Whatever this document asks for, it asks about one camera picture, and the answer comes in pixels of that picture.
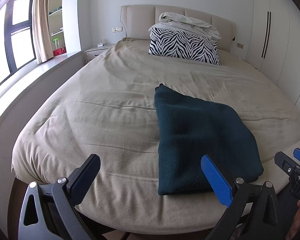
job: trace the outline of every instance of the window sill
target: window sill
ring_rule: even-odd
[[[0,117],[26,88],[30,88],[31,84],[43,78],[49,70],[51,71],[54,67],[64,64],[80,53],[82,52],[59,55],[40,65],[37,65],[36,60],[34,60],[8,78],[0,86]]]

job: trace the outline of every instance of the window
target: window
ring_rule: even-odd
[[[0,85],[36,59],[32,36],[32,1],[9,0],[0,10]]]

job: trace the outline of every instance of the zebra stripe pattern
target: zebra stripe pattern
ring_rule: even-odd
[[[220,65],[217,42],[196,34],[153,27],[149,54]]]

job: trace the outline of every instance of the dark teal sweater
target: dark teal sweater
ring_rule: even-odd
[[[253,134],[227,105],[155,90],[159,143],[159,195],[212,190],[201,171],[209,153],[234,178],[256,180],[263,167]]]

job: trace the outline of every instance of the bed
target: bed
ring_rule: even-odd
[[[212,23],[222,36],[221,66],[149,55],[148,29],[166,11]],[[225,210],[213,192],[158,195],[154,89],[163,83],[235,109],[255,136],[264,168],[254,183],[269,180],[279,192],[288,177],[273,158],[278,151],[291,157],[293,149],[300,148],[300,112],[263,74],[229,53],[234,23],[156,5],[123,6],[121,21],[131,38],[89,62],[42,105],[15,143],[12,173],[26,183],[54,183],[96,153],[101,170],[76,207],[87,217],[143,234],[212,228]]]

